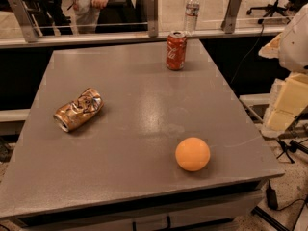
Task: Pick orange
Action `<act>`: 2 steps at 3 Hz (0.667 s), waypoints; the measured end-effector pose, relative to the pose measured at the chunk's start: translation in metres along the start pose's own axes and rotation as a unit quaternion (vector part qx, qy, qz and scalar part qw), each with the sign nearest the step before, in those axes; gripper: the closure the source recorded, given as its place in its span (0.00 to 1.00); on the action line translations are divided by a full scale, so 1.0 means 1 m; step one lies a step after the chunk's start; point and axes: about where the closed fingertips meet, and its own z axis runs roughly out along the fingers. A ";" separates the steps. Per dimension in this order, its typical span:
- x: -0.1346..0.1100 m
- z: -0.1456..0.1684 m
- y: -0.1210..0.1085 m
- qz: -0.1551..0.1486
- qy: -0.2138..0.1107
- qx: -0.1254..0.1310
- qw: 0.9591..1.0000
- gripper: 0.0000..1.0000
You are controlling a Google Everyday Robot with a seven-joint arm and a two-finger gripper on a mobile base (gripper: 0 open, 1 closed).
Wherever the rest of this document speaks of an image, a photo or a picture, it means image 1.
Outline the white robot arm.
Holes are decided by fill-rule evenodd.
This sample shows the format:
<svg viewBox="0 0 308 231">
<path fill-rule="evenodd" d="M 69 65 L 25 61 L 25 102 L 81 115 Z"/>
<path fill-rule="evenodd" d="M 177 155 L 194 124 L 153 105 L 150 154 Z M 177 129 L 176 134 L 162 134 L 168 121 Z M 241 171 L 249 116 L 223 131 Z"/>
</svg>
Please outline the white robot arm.
<svg viewBox="0 0 308 231">
<path fill-rule="evenodd" d="M 290 71 L 275 79 L 269 93 L 261 133 L 268 138 L 282 135 L 308 106 L 308 5 L 304 5 L 284 31 L 259 50 L 264 58 L 276 58 Z"/>
</svg>

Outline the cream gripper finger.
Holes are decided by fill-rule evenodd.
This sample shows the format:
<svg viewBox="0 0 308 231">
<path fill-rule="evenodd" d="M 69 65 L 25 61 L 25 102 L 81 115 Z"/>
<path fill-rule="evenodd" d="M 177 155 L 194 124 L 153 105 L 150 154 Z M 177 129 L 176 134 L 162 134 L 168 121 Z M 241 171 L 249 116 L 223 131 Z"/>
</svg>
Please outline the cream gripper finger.
<svg viewBox="0 0 308 231">
<path fill-rule="evenodd" d="M 261 57 L 267 59 L 277 59 L 279 52 L 279 44 L 282 34 L 275 36 L 269 43 L 264 45 L 258 52 Z"/>
<path fill-rule="evenodd" d="M 308 76 L 292 72 L 285 80 L 275 79 L 269 102 L 261 133 L 267 138 L 276 138 L 308 107 Z"/>
</svg>

